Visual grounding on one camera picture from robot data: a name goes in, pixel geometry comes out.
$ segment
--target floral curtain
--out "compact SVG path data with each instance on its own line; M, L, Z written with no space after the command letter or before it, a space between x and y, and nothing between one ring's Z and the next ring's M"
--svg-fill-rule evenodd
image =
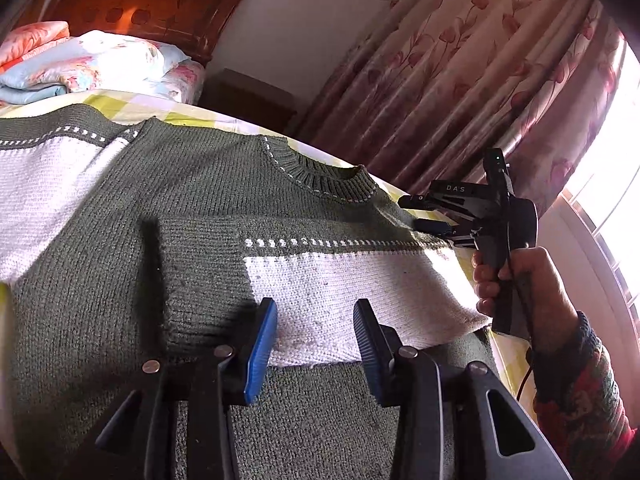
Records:
M293 136L410 193L479 182L499 146L542 214L597 134L624 51L597 0L392 0Z

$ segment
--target window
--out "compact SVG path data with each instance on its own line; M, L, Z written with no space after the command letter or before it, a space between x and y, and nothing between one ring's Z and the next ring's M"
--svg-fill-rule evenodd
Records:
M563 195L607 257L640 333L640 64L630 48L602 129Z

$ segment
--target ribbed collar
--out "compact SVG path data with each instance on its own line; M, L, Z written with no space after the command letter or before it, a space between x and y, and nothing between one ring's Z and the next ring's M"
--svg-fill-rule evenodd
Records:
M336 168L292 150L285 137L261 136L260 144L272 164L299 186L345 202L366 202L378 188L364 166Z

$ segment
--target hand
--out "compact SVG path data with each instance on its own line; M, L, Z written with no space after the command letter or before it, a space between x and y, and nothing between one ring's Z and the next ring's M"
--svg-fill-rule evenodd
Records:
M495 281L495 271L482 264L482 254L476 251L472 258L478 311L493 316L494 298L500 291ZM562 348L578 327L578 314L564 290L558 270L545 248L516 249L511 251L513 272L519 275L528 272L531 276L531 296L533 299L533 332L536 351L552 354ZM507 264L497 275L501 280L510 280Z

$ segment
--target red patterned sleeve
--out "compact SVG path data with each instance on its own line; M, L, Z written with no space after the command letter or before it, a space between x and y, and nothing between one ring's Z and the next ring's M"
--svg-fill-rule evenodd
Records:
M533 357L534 410L572 478L603 480L612 478L636 430L625 416L609 353L579 314L580 328L564 348Z

